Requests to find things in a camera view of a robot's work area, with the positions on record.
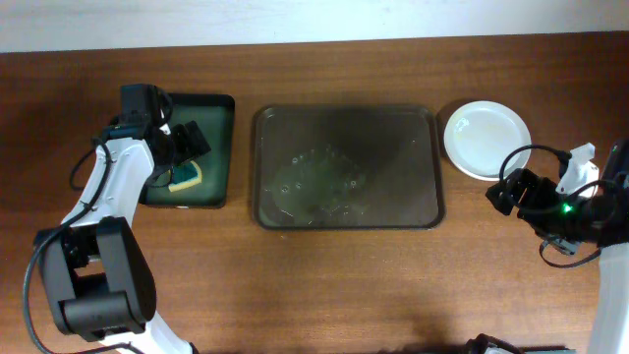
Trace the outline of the green yellow sponge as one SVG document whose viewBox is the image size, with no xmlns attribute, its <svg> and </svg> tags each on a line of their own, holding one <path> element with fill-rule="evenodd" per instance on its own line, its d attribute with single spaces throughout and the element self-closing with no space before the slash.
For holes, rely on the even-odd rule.
<svg viewBox="0 0 629 354">
<path fill-rule="evenodd" d="M 174 167 L 170 172 L 170 182 L 167 187 L 171 193 L 182 191 L 202 181 L 202 173 L 195 161 L 189 161 Z"/>
</svg>

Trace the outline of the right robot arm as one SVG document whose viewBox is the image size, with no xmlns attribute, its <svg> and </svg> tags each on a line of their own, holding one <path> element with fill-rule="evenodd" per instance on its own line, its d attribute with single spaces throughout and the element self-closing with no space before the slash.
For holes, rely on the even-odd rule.
<svg viewBox="0 0 629 354">
<path fill-rule="evenodd" d="M 507 163 L 531 149 L 552 153 L 558 160 L 557 183 L 517 168 L 505 173 Z M 517 217 L 542 240 L 539 254 L 551 246 L 573 255 L 583 243 L 596 250 L 578 262 L 545 263 L 555 268 L 574 268 L 599 262 L 600 289 L 597 314 L 587 351 L 628 351 L 628 141 L 616 142 L 602 174 L 591 163 L 594 146 L 586 144 L 570 151 L 544 145 L 525 145 L 510 152 L 500 165 L 498 182 L 486 190 L 493 207 Z"/>
</svg>

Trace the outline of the light blue plate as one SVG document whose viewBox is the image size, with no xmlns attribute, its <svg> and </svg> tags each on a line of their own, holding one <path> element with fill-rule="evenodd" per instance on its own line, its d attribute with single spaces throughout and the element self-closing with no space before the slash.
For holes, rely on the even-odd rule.
<svg viewBox="0 0 629 354">
<path fill-rule="evenodd" d="M 464 174 L 494 182 L 502 163 L 516 148 L 532 143 L 522 118 L 509 107 L 477 100 L 457 108 L 443 133 L 445 151 Z"/>
</svg>

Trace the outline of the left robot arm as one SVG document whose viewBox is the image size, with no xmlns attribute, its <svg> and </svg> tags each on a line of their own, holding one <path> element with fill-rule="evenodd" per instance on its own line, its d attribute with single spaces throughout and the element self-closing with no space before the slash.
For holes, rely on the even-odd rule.
<svg viewBox="0 0 629 354">
<path fill-rule="evenodd" d="M 96 352 L 194 353 L 156 310 L 156 286 L 132 232 L 143 192 L 210 151 L 194 122 L 170 126 L 174 104 L 154 85 L 121 88 L 122 111 L 92 140 L 95 163 L 60 225 L 37 233 L 23 294 L 41 276 L 53 322 Z"/>
</svg>

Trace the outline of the black water tray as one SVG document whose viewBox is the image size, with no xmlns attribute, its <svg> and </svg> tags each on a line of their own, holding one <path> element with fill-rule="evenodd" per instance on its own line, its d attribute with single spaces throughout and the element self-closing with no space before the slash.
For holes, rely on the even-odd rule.
<svg viewBox="0 0 629 354">
<path fill-rule="evenodd" d="M 223 207 L 227 185 L 235 121 L 235 101 L 227 94 L 171 93 L 175 104 L 170 125 L 195 121 L 211 151 L 195 161 L 202 181 L 194 187 L 171 193 L 168 190 L 170 172 L 143 188 L 140 202 L 151 207 Z"/>
</svg>

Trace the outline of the brown serving tray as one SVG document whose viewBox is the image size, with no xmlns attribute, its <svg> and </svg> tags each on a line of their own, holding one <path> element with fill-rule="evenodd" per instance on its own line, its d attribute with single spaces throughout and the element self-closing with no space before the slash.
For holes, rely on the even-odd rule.
<svg viewBox="0 0 629 354">
<path fill-rule="evenodd" d="M 446 215 L 435 116 L 412 104 L 278 104 L 253 125 L 267 230 L 430 230 Z"/>
</svg>

